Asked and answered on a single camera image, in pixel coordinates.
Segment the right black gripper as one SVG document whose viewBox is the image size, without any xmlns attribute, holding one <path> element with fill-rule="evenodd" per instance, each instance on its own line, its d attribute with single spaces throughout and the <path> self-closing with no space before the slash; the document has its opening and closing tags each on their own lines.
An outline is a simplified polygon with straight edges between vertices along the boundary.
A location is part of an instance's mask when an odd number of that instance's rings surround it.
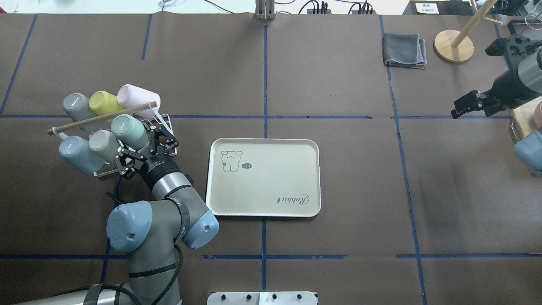
<svg viewBox="0 0 542 305">
<path fill-rule="evenodd" d="M 485 110 L 484 101 L 488 96 L 489 107 Z M 487 93 L 475 89 L 455 100 L 451 116 L 457 119 L 466 113 L 481 110 L 484 110 L 486 116 L 491 116 L 490 113 L 515 109 L 529 101 L 530 90 L 523 85 L 517 72 L 505 72 L 495 79 Z"/>
</svg>

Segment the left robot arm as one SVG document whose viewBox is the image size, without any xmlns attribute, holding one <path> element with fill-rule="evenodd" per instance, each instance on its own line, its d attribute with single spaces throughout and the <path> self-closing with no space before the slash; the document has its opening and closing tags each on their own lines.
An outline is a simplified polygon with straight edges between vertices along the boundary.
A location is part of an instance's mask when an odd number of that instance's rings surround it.
<svg viewBox="0 0 542 305">
<path fill-rule="evenodd" d="M 110 246 L 127 254 L 128 281 L 68 290 L 30 305 L 180 305 L 178 274 L 183 263 L 179 243 L 197 249 L 211 241 L 219 223 L 188 178 L 172 160 L 179 143 L 167 126 L 146 127 L 148 144 L 139 150 L 118 140 L 115 163 L 122 177 L 139 174 L 153 201 L 119 203 L 110 213 Z"/>
</svg>

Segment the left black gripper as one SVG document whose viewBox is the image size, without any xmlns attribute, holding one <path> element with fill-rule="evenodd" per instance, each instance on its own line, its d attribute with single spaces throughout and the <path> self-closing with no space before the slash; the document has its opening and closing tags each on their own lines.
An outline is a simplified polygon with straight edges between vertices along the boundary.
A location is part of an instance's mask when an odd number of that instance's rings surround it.
<svg viewBox="0 0 542 305">
<path fill-rule="evenodd" d="M 149 149 L 144 147 L 136 152 L 120 147 L 113 159 L 123 178 L 133 178 L 137 172 L 147 187 L 153 189 L 161 178 L 178 172 L 178 165 L 169 155 L 176 147 L 176 137 L 166 127 L 157 127 L 149 131 Z"/>
</svg>

